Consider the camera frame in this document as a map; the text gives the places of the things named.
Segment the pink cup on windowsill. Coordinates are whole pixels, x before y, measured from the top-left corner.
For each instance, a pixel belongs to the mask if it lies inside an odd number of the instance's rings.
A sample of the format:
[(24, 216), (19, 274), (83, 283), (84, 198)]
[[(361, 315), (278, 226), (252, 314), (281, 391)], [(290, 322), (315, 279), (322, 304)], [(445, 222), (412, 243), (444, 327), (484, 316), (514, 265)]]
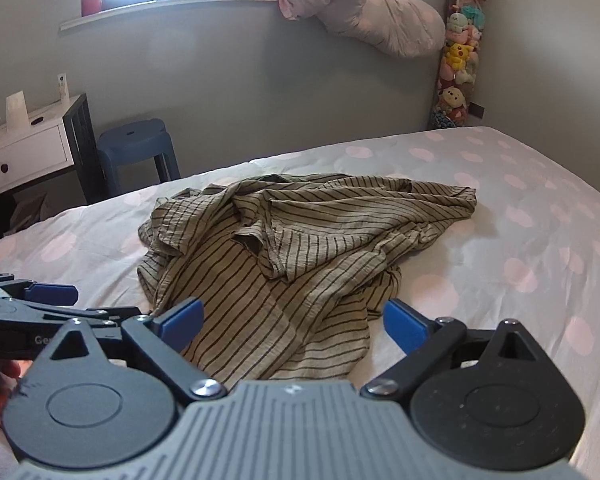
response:
[(81, 0), (82, 16), (90, 16), (102, 10), (102, 0)]

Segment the white box on desk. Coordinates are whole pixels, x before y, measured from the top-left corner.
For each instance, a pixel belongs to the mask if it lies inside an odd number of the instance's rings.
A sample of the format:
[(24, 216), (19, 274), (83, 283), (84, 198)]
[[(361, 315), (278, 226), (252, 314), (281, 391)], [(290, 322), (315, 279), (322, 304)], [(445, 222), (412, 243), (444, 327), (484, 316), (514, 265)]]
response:
[(8, 132), (26, 131), (31, 127), (26, 98), (22, 91), (11, 94), (6, 98), (5, 110)]

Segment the plush toy hanging organizer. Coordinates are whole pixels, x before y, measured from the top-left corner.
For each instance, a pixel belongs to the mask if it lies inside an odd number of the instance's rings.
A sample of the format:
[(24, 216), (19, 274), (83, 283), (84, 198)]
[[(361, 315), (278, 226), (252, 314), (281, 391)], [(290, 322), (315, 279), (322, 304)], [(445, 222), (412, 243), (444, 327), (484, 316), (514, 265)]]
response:
[(430, 125), (435, 129), (466, 124), (479, 67), (486, 0), (448, 0), (444, 45)]

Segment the white bedside desk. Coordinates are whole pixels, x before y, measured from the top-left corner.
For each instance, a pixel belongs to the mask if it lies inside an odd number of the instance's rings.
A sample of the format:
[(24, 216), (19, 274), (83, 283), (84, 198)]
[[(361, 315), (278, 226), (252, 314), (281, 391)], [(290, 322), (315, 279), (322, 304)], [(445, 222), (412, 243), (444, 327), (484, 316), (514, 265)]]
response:
[(60, 174), (76, 174), (88, 204), (110, 197), (86, 94), (39, 108), (29, 120), (23, 132), (0, 127), (0, 238), (15, 211), (12, 194)]

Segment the pink dotted bed sheet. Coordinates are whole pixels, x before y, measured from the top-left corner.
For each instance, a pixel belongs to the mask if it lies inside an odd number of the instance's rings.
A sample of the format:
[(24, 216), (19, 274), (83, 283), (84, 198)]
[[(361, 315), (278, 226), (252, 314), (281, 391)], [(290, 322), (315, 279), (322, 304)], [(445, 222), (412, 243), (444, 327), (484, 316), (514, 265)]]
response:
[(600, 192), (498, 130), (469, 127), (357, 140), (253, 159), (62, 212), (0, 240), (0, 273), (70, 284), (84, 308), (154, 302), (137, 235), (161, 197), (267, 174), (350, 174), (473, 188), (477, 207), (402, 260), (399, 297), (471, 328), (516, 318), (584, 405), (573, 465), (600, 479)]

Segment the beige striped shirt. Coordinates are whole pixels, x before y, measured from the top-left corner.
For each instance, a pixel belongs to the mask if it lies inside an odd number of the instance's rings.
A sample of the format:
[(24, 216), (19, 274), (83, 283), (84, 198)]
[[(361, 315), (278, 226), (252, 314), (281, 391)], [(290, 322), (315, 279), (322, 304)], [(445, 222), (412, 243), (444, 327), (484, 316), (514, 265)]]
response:
[(221, 384), (348, 376), (400, 263), (477, 206), (467, 186), (346, 174), (270, 174), (155, 204), (137, 268), (156, 313), (187, 298), (204, 324), (184, 359)]

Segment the blue plastic stool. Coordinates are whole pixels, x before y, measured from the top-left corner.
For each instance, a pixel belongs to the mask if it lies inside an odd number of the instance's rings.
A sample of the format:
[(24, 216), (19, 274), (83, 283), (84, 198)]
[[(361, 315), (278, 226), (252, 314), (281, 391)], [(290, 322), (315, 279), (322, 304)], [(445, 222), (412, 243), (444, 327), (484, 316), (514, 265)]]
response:
[(181, 177), (174, 146), (166, 124), (159, 118), (130, 122), (103, 132), (96, 148), (110, 196), (122, 193), (119, 168), (153, 159), (159, 181)]

